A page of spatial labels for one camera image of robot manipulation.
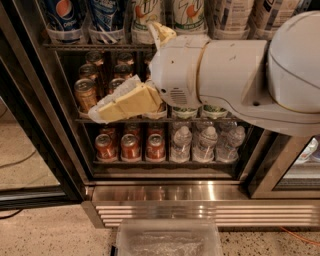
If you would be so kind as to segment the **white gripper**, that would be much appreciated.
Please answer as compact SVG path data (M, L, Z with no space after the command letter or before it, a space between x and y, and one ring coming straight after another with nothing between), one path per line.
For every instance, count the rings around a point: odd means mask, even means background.
M147 28L158 50L149 65L156 88L143 83L137 75L125 80L90 108L88 116L92 121L112 123L157 112L162 99L171 107L197 109L201 106L197 73L210 38L177 36L173 29L156 21L148 22Z

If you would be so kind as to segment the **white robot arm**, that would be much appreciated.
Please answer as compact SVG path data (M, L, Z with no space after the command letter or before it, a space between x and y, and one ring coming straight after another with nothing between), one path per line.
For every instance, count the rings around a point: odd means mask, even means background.
M286 21L272 40L212 40L148 25L157 51L151 79L133 77L91 107L96 123L152 113L162 102L218 106L255 126L290 136L320 133L320 12Z

